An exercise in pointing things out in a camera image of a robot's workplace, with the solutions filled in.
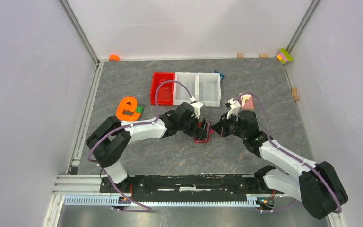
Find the red card holder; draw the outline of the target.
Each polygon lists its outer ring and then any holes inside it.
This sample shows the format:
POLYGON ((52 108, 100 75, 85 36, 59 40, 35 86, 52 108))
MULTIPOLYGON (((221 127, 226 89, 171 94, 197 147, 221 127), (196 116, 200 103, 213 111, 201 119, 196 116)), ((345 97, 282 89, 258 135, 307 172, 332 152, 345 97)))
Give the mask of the red card holder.
POLYGON ((208 136, 204 139, 194 139, 195 144, 202 144, 202 143, 208 143, 210 141, 211 135, 215 132, 213 129, 211 129, 212 124, 210 122, 207 123, 207 134, 208 136))

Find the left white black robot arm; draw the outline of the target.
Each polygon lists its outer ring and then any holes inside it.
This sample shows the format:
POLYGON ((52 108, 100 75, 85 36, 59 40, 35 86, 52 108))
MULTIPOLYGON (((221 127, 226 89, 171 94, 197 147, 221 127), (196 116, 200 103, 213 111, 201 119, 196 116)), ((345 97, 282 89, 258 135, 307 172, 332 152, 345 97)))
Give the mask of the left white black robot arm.
POLYGON ((96 162, 112 180, 117 192, 125 192, 130 186, 128 174, 120 157, 125 148, 140 140, 166 138, 182 131, 197 140, 208 137, 208 120, 201 119, 205 104, 200 101, 183 102, 175 110, 149 120, 121 121, 116 116, 108 117, 86 140, 90 148, 89 157, 96 162))

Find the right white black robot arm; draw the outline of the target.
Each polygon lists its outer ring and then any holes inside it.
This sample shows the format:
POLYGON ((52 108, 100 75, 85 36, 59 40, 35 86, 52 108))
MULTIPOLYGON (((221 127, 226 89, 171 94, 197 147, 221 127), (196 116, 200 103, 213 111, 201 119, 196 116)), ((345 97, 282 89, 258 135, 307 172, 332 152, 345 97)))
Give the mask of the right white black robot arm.
POLYGON ((270 189, 283 192, 301 202, 316 219, 340 213, 342 205, 348 202, 348 195, 330 163, 316 163, 283 147, 260 130, 253 111, 224 113, 212 129, 222 137, 234 135, 242 139, 250 153, 272 163, 254 174, 258 192, 270 189))

